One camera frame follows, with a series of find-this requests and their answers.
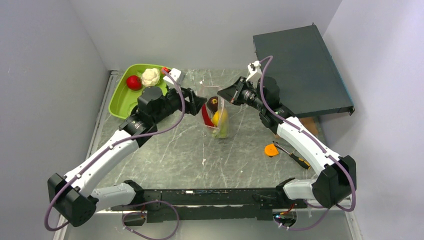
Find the green celery stalk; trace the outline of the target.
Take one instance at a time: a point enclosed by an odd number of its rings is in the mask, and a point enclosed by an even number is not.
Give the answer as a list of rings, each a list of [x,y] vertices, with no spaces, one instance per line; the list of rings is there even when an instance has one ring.
[[[214,128],[212,131],[212,137],[218,139],[225,139],[228,137],[228,125],[222,125],[220,128]]]

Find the red chili pepper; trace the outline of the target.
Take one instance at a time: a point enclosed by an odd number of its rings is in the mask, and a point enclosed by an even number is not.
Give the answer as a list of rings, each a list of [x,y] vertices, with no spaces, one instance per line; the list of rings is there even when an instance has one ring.
[[[215,125],[213,124],[213,122],[211,121],[209,114],[208,114],[208,110],[206,105],[204,104],[201,108],[201,116],[202,116],[202,120],[203,123],[207,126],[207,127],[211,127],[213,128]]]

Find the yellow bell pepper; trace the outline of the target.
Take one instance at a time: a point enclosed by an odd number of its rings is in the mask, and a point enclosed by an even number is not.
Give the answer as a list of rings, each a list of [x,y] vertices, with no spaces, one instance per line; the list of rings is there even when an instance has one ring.
[[[226,125],[228,123],[228,111],[225,108],[218,110],[214,113],[211,121],[217,128]]]

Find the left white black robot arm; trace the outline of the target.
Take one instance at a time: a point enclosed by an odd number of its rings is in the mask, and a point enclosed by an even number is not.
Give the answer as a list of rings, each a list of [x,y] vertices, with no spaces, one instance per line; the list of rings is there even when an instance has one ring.
[[[145,191],[133,180],[97,188],[98,183],[124,158],[141,148],[152,136],[158,135],[158,123],[180,111],[197,115],[207,98],[198,96],[191,88],[176,87],[163,94],[157,86],[146,87],[137,98],[129,117],[112,137],[78,167],[61,176],[53,174],[47,181],[50,204],[44,217],[46,229],[49,215],[56,209],[69,224],[79,227],[94,213],[115,207],[139,209],[145,202]]]

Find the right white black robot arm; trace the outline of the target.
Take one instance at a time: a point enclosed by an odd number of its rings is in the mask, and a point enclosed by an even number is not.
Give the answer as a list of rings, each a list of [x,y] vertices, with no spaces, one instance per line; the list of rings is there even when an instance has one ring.
[[[325,146],[308,131],[300,120],[280,102],[280,88],[272,77],[264,77],[254,86],[245,77],[217,92],[229,103],[248,105],[259,111],[262,124],[288,142],[317,174],[314,179],[289,178],[281,182],[275,194],[276,203],[289,207],[295,200],[315,200],[323,208],[338,206],[351,196],[351,212],[356,206],[357,172],[355,160]]]

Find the dark purple onion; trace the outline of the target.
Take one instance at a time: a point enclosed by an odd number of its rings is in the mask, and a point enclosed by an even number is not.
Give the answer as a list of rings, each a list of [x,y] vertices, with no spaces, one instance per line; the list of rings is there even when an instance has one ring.
[[[211,113],[216,113],[219,108],[219,98],[217,96],[210,97],[208,101],[206,102],[206,108]]]

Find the clear zip top bag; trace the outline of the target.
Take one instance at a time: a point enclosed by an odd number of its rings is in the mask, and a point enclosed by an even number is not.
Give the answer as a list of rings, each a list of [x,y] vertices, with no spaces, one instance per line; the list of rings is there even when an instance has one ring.
[[[224,139],[228,137],[229,115],[225,106],[225,100],[218,96],[219,86],[207,86],[205,81],[200,81],[196,87],[197,94],[206,98],[206,103],[201,106],[196,116],[199,124],[213,138]]]

